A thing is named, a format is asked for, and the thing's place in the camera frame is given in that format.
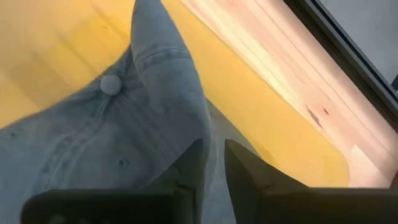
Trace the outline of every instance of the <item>denim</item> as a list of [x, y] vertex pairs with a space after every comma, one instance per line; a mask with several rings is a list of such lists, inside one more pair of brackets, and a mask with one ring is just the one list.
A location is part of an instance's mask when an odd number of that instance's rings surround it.
[[[197, 221], [235, 223], [224, 140], [190, 52], [159, 0], [137, 0], [132, 21], [130, 46], [97, 79], [0, 130], [0, 223], [51, 189], [143, 190], [189, 148], [179, 166], [198, 189]], [[101, 90], [109, 75], [118, 94]]]

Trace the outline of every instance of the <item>metal button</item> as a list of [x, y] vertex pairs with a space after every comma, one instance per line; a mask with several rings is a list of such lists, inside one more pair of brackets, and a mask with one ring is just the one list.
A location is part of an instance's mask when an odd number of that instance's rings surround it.
[[105, 94], [109, 96], [114, 96], [121, 91], [122, 82], [120, 78], [116, 75], [105, 75], [101, 79], [100, 87]]

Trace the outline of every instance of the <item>yellow surface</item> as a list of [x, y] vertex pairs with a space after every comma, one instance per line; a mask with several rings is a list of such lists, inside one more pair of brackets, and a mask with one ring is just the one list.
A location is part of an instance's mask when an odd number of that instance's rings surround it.
[[[0, 126], [50, 106], [114, 62], [129, 41], [133, 2], [5, 2]], [[311, 186], [347, 186], [344, 157], [180, 1], [164, 0], [206, 96], [264, 160]]]

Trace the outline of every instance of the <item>yellow floor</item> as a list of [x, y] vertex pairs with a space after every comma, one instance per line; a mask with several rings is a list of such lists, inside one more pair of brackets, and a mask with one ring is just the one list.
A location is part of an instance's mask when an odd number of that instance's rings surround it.
[[[0, 126], [83, 87], [129, 42], [133, 0], [0, 3]], [[347, 186], [344, 157], [180, 1], [164, 0], [206, 96], [264, 160], [311, 186]]]

